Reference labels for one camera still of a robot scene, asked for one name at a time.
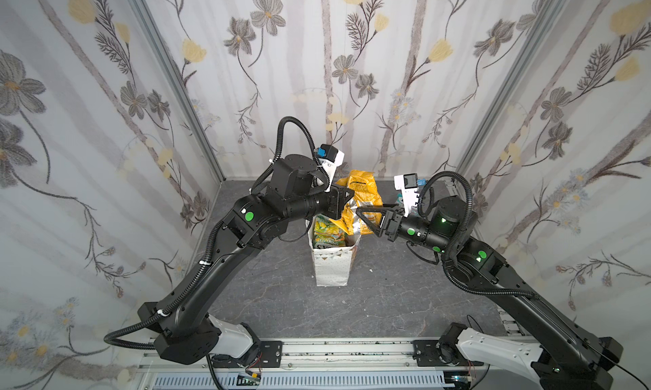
gray marble floor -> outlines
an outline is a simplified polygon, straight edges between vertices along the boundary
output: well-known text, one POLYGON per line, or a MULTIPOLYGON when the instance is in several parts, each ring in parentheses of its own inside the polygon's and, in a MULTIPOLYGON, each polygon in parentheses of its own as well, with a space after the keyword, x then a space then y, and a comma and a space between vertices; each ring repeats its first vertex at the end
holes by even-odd
MULTIPOLYGON (((251 184, 223 184, 208 230, 251 184)), ((378 189, 386 203, 395 202, 392 182, 379 182, 378 189)), ((438 197, 447 195, 443 184, 437 186, 438 197)), ((286 236, 304 230, 293 222, 286 236)), ((346 287, 317 287, 310 255, 306 236, 294 243, 274 240, 235 276, 210 313, 247 322, 267 338, 439 336, 452 321, 466 323, 466 314, 486 333, 505 334, 491 301, 452 286, 441 266, 423 263, 402 242, 363 236, 346 287)))

floral wallpaper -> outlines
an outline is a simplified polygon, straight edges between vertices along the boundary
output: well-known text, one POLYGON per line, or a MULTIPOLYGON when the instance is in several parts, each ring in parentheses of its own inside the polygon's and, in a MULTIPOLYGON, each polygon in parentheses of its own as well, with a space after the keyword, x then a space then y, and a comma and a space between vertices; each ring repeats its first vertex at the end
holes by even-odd
POLYGON ((0 14, 3 386, 130 387, 102 338, 183 278, 218 183, 126 0, 0 14))
POLYGON ((146 2, 227 176, 293 115, 383 178, 456 166, 546 0, 146 2))
POLYGON ((467 172, 482 237, 647 383, 650 78, 651 0, 568 0, 467 172))

gray flower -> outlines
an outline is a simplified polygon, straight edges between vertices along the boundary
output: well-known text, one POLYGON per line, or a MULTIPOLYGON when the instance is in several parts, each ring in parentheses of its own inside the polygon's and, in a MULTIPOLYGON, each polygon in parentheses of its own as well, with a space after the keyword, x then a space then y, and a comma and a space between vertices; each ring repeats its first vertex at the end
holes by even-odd
POLYGON ((357 77, 357 70, 353 69, 353 55, 339 55, 335 60, 335 70, 332 76, 339 77, 339 83, 344 84, 348 79, 353 80, 357 77))
POLYGON ((484 210, 488 209, 488 202, 486 202, 486 197, 482 194, 476 194, 473 197, 473 210, 477 213, 479 217, 484 216, 484 210))
POLYGON ((253 0, 253 4, 261 11, 251 12, 251 23, 257 28, 267 26, 267 32, 271 35, 278 34, 278 27, 285 26, 285 20, 278 14, 282 11, 280 0, 253 0))
POLYGON ((251 27, 249 20, 231 17, 231 24, 228 32, 232 34, 233 38, 225 40, 224 45, 229 48, 231 55, 237 55, 240 48, 247 54, 251 54, 251 43, 255 39, 255 31, 251 27))
POLYGON ((379 93, 379 90, 373 87, 374 84, 375 79, 373 79, 373 74, 360 75, 357 78, 357 83, 355 84, 355 87, 359 89, 357 97, 361 98, 368 94, 370 99, 375 99, 375 95, 379 93))
POLYGON ((192 226, 192 216, 195 215, 195 211, 192 209, 191 204, 183 204, 183 209, 181 209, 181 219, 185 221, 185 228, 189 229, 192 226))
POLYGON ((32 165, 37 162, 27 150, 18 143, 23 139, 23 131, 5 119, 0 118, 0 188, 17 184, 14 165, 32 165))
POLYGON ((138 114, 138 118, 144 117, 144 108, 147 107, 147 98, 144 94, 137 94, 131 81, 126 81, 126 86, 120 88, 121 101, 129 106, 129 116, 133 117, 138 114))
POLYGON ((531 5, 531 10, 533 14, 523 14, 520 16, 520 19, 517 20, 516 29, 519 31, 528 30, 533 26, 533 23, 536 22, 538 14, 542 9, 542 6, 545 4, 546 0, 535 0, 531 5))
POLYGON ((161 95, 159 95, 154 89, 152 89, 152 92, 147 96, 147 99, 149 99, 149 105, 151 106, 152 112, 158 113, 158 118, 160 118, 161 121, 163 121, 165 114, 170 114, 169 102, 162 101, 161 95))
POLYGON ((513 37, 514 25, 515 22, 513 21, 503 21, 502 19, 499 19, 493 28, 487 31, 489 38, 475 43, 476 50, 473 54, 476 57, 479 57, 484 52, 488 51, 488 53, 494 57, 499 50, 500 44, 510 41, 511 37, 513 37))
POLYGON ((563 151, 563 143, 569 142, 571 135, 572 127, 568 127, 563 122, 560 122, 549 129, 549 140, 542 145, 543 149, 551 149, 549 159, 557 159, 565 155, 565 151, 563 151))
POLYGON ((549 100, 545 100, 540 104, 540 106, 545 109, 545 111, 540 114, 540 119, 547 120, 551 117, 551 121, 559 121, 563 117, 563 110, 561 107, 568 104, 571 97, 572 92, 566 92, 565 87, 563 86, 551 91, 551 93, 549 93, 549 100))
POLYGON ((45 92, 45 86, 36 79, 25 78, 22 61, 0 51, 0 115, 11 116, 20 105, 32 113, 43 113, 45 105, 35 94, 45 92))
POLYGON ((202 217, 208 209, 208 200, 203 196, 201 191, 197 191, 197 196, 195 197, 192 206, 195 209, 195 213, 198 217, 202 217))

yellow snack bag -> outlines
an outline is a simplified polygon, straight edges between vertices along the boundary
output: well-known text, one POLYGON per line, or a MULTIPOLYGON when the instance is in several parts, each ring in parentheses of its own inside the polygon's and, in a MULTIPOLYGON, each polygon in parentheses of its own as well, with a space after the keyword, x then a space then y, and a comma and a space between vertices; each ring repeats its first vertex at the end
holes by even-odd
MULTIPOLYGON (((358 207, 381 207, 382 197, 379 196, 378 186, 375 183, 373 173, 368 171, 350 171, 348 178, 342 178, 336 182, 338 185, 346 186, 355 191, 355 196, 344 207, 341 219, 332 223, 339 226, 346 234, 371 234, 373 233, 355 213, 358 207)), ((380 214, 366 214, 369 220, 379 225, 380 214)))

white paper bag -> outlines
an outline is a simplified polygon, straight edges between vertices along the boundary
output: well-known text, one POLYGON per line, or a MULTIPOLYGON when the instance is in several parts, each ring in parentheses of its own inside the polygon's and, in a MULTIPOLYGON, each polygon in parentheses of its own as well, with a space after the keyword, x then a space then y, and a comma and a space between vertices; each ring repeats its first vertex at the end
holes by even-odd
POLYGON ((353 267, 353 261, 357 254, 360 235, 346 235, 346 243, 351 244, 345 248, 314 248, 314 227, 310 228, 307 234, 312 250, 314 262, 314 277, 317 287, 343 287, 348 285, 348 275, 353 267))

